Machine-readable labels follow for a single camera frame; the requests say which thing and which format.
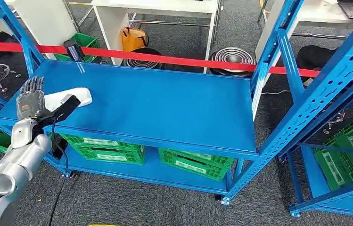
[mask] black cable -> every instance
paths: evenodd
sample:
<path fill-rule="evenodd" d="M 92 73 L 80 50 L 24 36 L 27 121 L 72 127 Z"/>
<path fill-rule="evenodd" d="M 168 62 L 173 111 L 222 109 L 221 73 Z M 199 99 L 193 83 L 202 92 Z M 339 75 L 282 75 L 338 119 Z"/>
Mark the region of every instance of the black cable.
<path fill-rule="evenodd" d="M 58 202 L 58 199 L 60 198 L 60 194 L 63 190 L 63 187 L 64 187 L 64 183 L 65 183 L 65 178 L 66 178 L 66 173 L 68 171 L 68 156 L 66 155 L 65 151 L 62 149 L 62 147 L 60 147 L 60 145 L 57 144 L 56 142 L 56 135 L 54 133 L 54 127 L 56 126 L 56 121 L 58 120 L 57 117 L 54 122 L 53 122 L 53 127 L 51 128 L 51 133 L 53 134 L 53 143 L 54 145 L 60 149 L 60 151 L 63 153 L 64 157 L 65 157 L 65 173 L 64 173 L 64 179 L 63 179 L 63 182 L 61 183 L 61 187 L 60 187 L 60 191 L 58 192 L 57 194 L 57 198 L 56 198 L 56 201 L 54 202 L 54 206 L 53 206 L 53 210 L 51 211 L 51 216 L 50 216 L 50 221 L 49 221 L 49 226 L 51 226 L 51 222 L 53 221 L 53 216 L 54 216 L 54 211 L 56 210 L 56 207 L 57 207 L 57 202 Z"/>

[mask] robotic hand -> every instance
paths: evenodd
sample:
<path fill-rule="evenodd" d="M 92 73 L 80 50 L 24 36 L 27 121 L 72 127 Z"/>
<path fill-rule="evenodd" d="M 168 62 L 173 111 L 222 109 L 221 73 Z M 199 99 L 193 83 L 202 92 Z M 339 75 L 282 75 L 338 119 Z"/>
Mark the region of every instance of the robotic hand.
<path fill-rule="evenodd" d="M 17 202 L 32 179 L 51 140 L 43 132 L 45 126 L 63 121 L 80 104 L 70 96 L 55 111 L 44 104 L 43 77 L 28 79 L 16 98 L 18 121 L 11 131 L 11 145 L 0 160 L 0 226 L 12 225 Z"/>

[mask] shelf bottom tier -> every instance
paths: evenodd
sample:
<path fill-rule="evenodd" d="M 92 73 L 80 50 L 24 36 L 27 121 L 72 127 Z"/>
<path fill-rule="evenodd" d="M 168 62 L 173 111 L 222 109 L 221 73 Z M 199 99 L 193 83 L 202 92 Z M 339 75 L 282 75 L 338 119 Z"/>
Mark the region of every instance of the shelf bottom tier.
<path fill-rule="evenodd" d="M 180 187 L 215 194 L 227 193 L 227 180 L 215 181 L 160 162 L 157 148 L 146 147 L 143 165 L 92 161 L 80 156 L 70 145 L 66 148 L 69 169 L 112 176 L 117 178 L 138 180 L 153 184 Z M 59 165 L 65 168 L 65 158 Z"/>
<path fill-rule="evenodd" d="M 310 150 L 302 151 L 305 171 L 311 194 L 314 198 L 329 193 L 328 183 Z M 316 210 L 353 215 L 353 197 L 319 206 Z"/>

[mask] blue metal shelf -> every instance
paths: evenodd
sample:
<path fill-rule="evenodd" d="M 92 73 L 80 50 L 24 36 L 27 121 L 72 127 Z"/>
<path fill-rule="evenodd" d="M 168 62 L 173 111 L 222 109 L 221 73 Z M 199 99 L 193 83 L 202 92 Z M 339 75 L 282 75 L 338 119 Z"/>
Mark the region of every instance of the blue metal shelf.
<path fill-rule="evenodd" d="M 56 126 L 60 133 L 234 158 L 258 156 L 250 80 L 100 64 L 44 61 L 45 94 L 75 87 L 92 103 Z M 0 111 L 17 121 L 14 96 Z"/>
<path fill-rule="evenodd" d="M 0 0 L 0 18 L 21 43 L 29 75 L 46 77 L 46 94 L 76 87 L 91 91 L 93 103 L 75 110 L 58 124 L 57 132 L 239 158 L 235 177 L 231 177 L 229 170 L 222 182 L 161 164 L 154 148 L 148 149 L 142 166 L 88 161 L 68 148 L 72 170 L 223 194 L 221 203 L 229 205 L 278 153 L 288 149 L 287 157 L 291 159 L 290 149 L 353 101 L 352 86 L 327 108 L 327 114 L 320 114 L 353 79 L 353 32 L 304 91 L 287 37 L 303 1 L 284 1 L 250 80 L 44 60 L 4 0 Z M 257 151 L 253 112 L 258 107 L 270 63 L 279 52 L 294 104 Z M 0 111 L 0 129 L 10 133 L 17 121 L 15 97 L 8 103 L 0 99 L 0 103 L 5 105 Z M 252 160 L 244 169 L 243 159 Z M 64 172 L 63 159 L 58 162 L 47 155 L 45 160 Z M 353 207 L 348 206 L 353 205 L 353 185 L 330 192 L 323 175 L 313 170 L 317 166 L 313 160 L 313 156 L 304 157 L 314 195 L 311 200 L 302 198 L 295 169 L 292 170 L 299 202 L 290 207 L 292 216 L 307 210 L 353 214 Z"/>
<path fill-rule="evenodd" d="M 302 151 L 302 156 L 312 197 L 316 198 L 330 193 L 328 183 L 315 160 L 313 152 Z M 318 206 L 315 210 L 353 215 L 353 197 L 347 197 L 336 202 Z"/>
<path fill-rule="evenodd" d="M 105 161 L 91 161 L 81 157 L 70 145 L 66 148 L 69 169 L 96 173 L 117 178 L 138 180 L 216 194 L 227 193 L 227 177 L 215 181 L 160 162 L 157 148 L 146 147 L 144 164 L 124 164 Z M 62 157 L 58 167 L 65 168 Z"/>

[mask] shelf board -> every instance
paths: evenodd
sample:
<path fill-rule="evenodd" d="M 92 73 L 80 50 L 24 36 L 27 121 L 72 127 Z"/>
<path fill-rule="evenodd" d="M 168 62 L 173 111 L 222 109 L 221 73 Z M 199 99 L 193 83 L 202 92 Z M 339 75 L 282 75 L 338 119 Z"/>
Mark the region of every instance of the shelf board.
<path fill-rule="evenodd" d="M 66 148 L 69 169 L 138 180 L 142 182 L 174 186 L 215 194 L 226 194 L 226 176 L 215 181 L 201 175 L 190 173 L 160 162 L 157 148 L 146 147 L 143 165 L 92 161 L 83 158 L 70 145 Z M 59 167 L 65 168 L 65 158 L 61 158 Z"/>
<path fill-rule="evenodd" d="M 313 198 L 329 193 L 330 189 L 328 183 L 322 173 L 321 168 L 317 164 L 312 151 L 301 152 L 308 184 Z M 345 198 L 337 202 L 331 202 L 326 205 L 319 206 L 317 209 L 353 215 L 353 197 Z"/>
<path fill-rule="evenodd" d="M 76 87 L 91 92 L 92 103 L 58 123 L 59 133 L 248 160 L 258 156 L 249 79 L 53 60 L 34 75 L 45 76 L 45 94 Z M 17 121 L 15 98 L 0 111 L 1 124 Z"/>

